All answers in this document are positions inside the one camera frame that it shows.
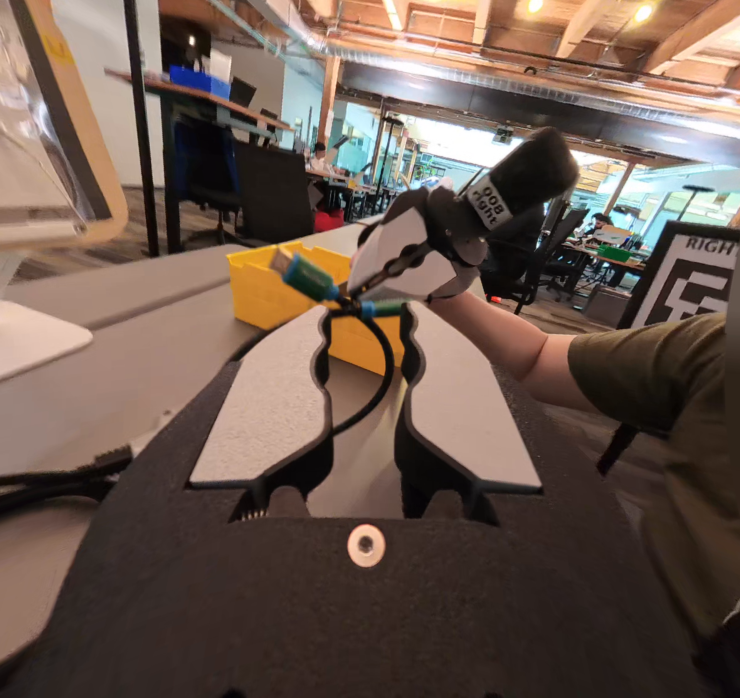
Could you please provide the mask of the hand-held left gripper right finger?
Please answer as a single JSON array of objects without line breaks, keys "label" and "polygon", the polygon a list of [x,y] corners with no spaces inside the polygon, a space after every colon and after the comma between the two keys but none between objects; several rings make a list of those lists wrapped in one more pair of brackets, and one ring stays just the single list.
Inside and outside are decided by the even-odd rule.
[{"label": "hand-held left gripper right finger", "polygon": [[424,494],[540,494],[542,482],[491,363],[462,333],[419,303],[403,306],[407,388],[394,459]]}]

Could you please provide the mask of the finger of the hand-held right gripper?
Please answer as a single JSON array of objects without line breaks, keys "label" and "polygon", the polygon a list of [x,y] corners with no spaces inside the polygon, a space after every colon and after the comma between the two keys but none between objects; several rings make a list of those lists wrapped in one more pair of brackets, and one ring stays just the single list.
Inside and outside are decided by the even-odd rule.
[{"label": "finger of the hand-held right gripper", "polygon": [[353,264],[353,297],[361,302],[424,299],[455,277],[451,262],[426,243],[366,243]]},{"label": "finger of the hand-held right gripper", "polygon": [[424,295],[417,275],[429,255],[423,217],[414,208],[363,232],[352,258],[347,295]]}]

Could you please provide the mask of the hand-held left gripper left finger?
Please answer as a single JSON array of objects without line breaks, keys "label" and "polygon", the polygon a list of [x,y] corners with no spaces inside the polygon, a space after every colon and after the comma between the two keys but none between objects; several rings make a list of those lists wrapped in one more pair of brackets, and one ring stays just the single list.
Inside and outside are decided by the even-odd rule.
[{"label": "hand-held left gripper left finger", "polygon": [[314,490],[334,462],[330,315],[319,305],[257,342],[240,362],[190,475],[195,489]]}]

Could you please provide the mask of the black hdmi cable teal plugs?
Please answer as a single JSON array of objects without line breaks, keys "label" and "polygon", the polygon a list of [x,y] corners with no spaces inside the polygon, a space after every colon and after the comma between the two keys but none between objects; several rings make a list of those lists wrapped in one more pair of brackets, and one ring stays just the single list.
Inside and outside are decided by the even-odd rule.
[{"label": "black hdmi cable teal plugs", "polygon": [[[274,254],[270,265],[270,268],[282,277],[283,282],[302,295],[315,301],[317,305],[323,305],[327,308],[330,315],[330,330],[334,319],[357,318],[377,338],[383,350],[385,370],[382,375],[379,375],[382,377],[379,388],[361,409],[357,410],[347,420],[335,426],[334,435],[338,435],[357,425],[381,403],[391,386],[394,368],[401,366],[404,356],[400,337],[401,304],[398,301],[385,300],[361,305],[346,295],[345,282],[341,284],[335,283],[331,275],[323,269],[311,263],[305,257],[302,257],[299,253],[291,253],[285,250],[283,245],[276,245],[278,250]],[[255,328],[268,333],[278,329],[283,324],[270,330],[260,329],[259,327]]]}]

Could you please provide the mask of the person's right forearm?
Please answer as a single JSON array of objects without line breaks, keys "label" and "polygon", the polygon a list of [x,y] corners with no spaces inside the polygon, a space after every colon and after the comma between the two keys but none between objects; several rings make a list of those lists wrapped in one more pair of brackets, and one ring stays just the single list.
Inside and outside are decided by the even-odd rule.
[{"label": "person's right forearm", "polygon": [[568,360],[573,335],[548,334],[478,296],[465,292],[436,299],[429,308],[471,341],[495,367],[509,373],[535,400],[596,413],[580,390]]}]

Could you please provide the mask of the black office chair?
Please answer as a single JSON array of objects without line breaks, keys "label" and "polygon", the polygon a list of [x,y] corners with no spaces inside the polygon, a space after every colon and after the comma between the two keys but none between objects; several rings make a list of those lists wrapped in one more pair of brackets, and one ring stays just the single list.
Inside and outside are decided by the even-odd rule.
[{"label": "black office chair", "polygon": [[488,302],[514,300],[515,315],[533,303],[545,264],[556,249],[551,233],[540,241],[544,222],[545,207],[539,205],[527,210],[520,220],[495,231],[488,240],[488,254],[479,267]]}]

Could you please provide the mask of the yellow plastic bin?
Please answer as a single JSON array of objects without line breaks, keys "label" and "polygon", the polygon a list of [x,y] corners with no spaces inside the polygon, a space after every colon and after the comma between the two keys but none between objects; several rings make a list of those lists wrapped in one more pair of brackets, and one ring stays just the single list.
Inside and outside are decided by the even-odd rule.
[{"label": "yellow plastic bin", "polygon": [[[341,284],[349,275],[350,259],[335,251],[310,246],[306,241],[287,242],[283,248],[299,253]],[[306,313],[317,305],[286,285],[271,268],[276,245],[243,250],[227,256],[234,315],[260,329],[270,330]],[[357,318],[334,319],[331,324],[330,356],[382,375],[383,350],[377,338]]]}]

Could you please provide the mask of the black high-back chair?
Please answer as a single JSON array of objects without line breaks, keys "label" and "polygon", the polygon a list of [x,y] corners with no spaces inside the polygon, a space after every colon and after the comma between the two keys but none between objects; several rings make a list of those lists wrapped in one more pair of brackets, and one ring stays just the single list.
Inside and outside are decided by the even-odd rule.
[{"label": "black high-back chair", "polygon": [[291,151],[234,142],[242,234],[250,247],[314,234],[303,158]]}]

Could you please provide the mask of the black white tag sign board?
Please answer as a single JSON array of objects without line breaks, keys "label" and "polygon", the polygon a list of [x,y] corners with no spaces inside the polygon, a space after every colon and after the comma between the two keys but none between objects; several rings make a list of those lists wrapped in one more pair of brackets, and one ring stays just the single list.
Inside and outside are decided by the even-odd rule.
[{"label": "black white tag sign board", "polygon": [[617,328],[727,312],[738,228],[668,222],[632,290]]}]

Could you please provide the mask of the raised wooden desk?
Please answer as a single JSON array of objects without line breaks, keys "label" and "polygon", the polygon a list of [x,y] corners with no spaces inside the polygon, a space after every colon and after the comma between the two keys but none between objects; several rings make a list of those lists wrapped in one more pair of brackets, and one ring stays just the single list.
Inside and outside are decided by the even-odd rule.
[{"label": "raised wooden desk", "polygon": [[235,127],[276,142],[280,142],[285,133],[295,133],[295,128],[283,120],[261,114],[209,92],[165,81],[157,74],[143,75],[143,91],[157,96],[161,103],[166,246],[168,253],[180,253],[183,241],[180,230],[180,198],[175,187],[176,115],[194,118],[204,114],[208,121],[219,126]]}]

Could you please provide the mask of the person's olive shirt torso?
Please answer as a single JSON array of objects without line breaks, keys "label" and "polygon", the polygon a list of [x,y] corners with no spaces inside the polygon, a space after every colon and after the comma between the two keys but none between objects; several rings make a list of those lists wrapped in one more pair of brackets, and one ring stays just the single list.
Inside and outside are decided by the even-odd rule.
[{"label": "person's olive shirt torso", "polygon": [[738,447],[725,412],[725,320],[576,337],[570,372],[603,415],[665,434],[664,496],[644,512],[654,566],[695,638],[711,638],[739,596]]}]

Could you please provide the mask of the blue storage bin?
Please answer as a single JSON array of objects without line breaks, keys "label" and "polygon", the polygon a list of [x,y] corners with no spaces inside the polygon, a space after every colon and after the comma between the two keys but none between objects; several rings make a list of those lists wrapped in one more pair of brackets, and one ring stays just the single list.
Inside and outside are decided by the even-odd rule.
[{"label": "blue storage bin", "polygon": [[205,92],[223,100],[229,100],[231,83],[211,74],[195,71],[182,65],[171,65],[170,82],[177,86]]}]

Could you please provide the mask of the black vertical pole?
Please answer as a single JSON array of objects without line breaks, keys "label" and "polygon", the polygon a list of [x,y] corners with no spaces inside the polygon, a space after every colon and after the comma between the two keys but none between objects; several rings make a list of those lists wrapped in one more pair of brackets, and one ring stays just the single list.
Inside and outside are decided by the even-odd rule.
[{"label": "black vertical pole", "polygon": [[130,84],[133,91],[138,157],[142,181],[146,243],[149,257],[157,258],[160,256],[158,221],[155,204],[150,130],[146,113],[145,86],[143,83],[141,41],[136,0],[123,0],[123,8],[130,67]]}]

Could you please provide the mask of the large monitor white stand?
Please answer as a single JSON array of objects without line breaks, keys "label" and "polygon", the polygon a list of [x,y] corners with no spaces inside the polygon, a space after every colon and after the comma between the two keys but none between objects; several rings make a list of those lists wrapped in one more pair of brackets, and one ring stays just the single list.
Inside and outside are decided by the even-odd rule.
[{"label": "large monitor white stand", "polygon": [[86,328],[5,298],[31,251],[116,237],[128,206],[51,0],[1,0],[1,379],[79,351]]}]

